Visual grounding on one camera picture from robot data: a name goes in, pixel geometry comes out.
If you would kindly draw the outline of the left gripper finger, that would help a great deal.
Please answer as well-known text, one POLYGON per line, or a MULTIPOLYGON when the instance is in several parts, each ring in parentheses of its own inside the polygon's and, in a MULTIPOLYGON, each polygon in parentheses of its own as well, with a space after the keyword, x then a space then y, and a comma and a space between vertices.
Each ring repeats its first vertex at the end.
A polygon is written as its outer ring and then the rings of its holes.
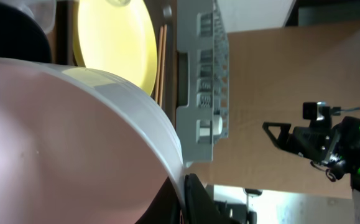
POLYGON ((189 224, 238 223, 219 213, 196 174, 188 174, 185 177, 185 205, 189 224))

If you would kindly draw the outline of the white bowl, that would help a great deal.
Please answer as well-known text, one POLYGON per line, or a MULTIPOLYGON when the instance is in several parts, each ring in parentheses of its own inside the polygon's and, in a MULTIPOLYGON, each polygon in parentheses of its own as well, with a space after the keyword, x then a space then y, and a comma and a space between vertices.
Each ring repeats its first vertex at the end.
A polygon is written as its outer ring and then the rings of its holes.
POLYGON ((0 58, 0 223, 135 223, 164 183, 183 205, 180 140, 145 91, 0 58))

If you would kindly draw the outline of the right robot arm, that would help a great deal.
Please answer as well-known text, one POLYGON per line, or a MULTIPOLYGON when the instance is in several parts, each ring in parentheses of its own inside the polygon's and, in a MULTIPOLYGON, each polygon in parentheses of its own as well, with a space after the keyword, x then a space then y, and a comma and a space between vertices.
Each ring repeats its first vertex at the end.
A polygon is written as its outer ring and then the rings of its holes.
POLYGON ((331 182, 350 175, 355 222, 360 223, 360 119, 350 116, 332 128, 295 127, 265 122, 263 130, 272 144, 310 160, 331 182))

